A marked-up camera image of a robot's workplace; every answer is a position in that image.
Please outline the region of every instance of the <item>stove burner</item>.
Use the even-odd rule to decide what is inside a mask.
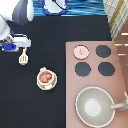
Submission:
[[[83,46],[83,45],[80,45],[80,46],[77,46],[75,49],[74,49],[74,56],[77,58],[77,59],[85,59],[87,58],[89,55],[89,50],[87,47]]]
[[[89,64],[87,64],[86,62],[79,62],[75,66],[75,72],[79,76],[82,76],[82,77],[87,76],[89,75],[90,71],[91,71],[91,68]]]
[[[103,76],[112,76],[115,72],[114,66],[109,62],[100,63],[98,70]]]
[[[99,45],[96,48],[96,54],[100,57],[106,58],[111,54],[111,49],[106,45]]]

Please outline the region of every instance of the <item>pot handle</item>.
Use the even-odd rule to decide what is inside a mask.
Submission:
[[[46,71],[47,69],[45,68],[45,67],[43,67],[43,68],[41,68],[40,69],[40,72],[44,72],[44,71]]]

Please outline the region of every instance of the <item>black burner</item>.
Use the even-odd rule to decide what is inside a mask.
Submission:
[[[96,48],[96,54],[100,57],[108,57],[111,54],[111,49],[106,45],[99,45]]]
[[[100,63],[98,70],[103,76],[112,76],[115,72],[114,66],[109,62]]]
[[[89,64],[87,64],[86,62],[79,62],[75,66],[75,72],[79,76],[82,76],[82,77],[87,76],[89,75],[90,71],[91,71],[91,68]]]

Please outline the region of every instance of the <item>pink stove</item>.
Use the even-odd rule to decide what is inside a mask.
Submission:
[[[75,101],[86,87],[100,87],[120,103],[126,87],[115,42],[76,41],[66,43],[66,128],[90,128],[76,113]],[[105,128],[128,128],[128,111],[117,111]]]

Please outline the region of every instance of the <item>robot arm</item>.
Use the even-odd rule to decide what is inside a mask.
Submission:
[[[31,22],[34,17],[33,0],[0,0],[0,40],[14,42],[18,47],[30,47],[31,41],[21,34],[12,37],[6,21],[12,21],[21,26]]]
[[[0,15],[23,26],[33,20],[33,0],[0,0]]]

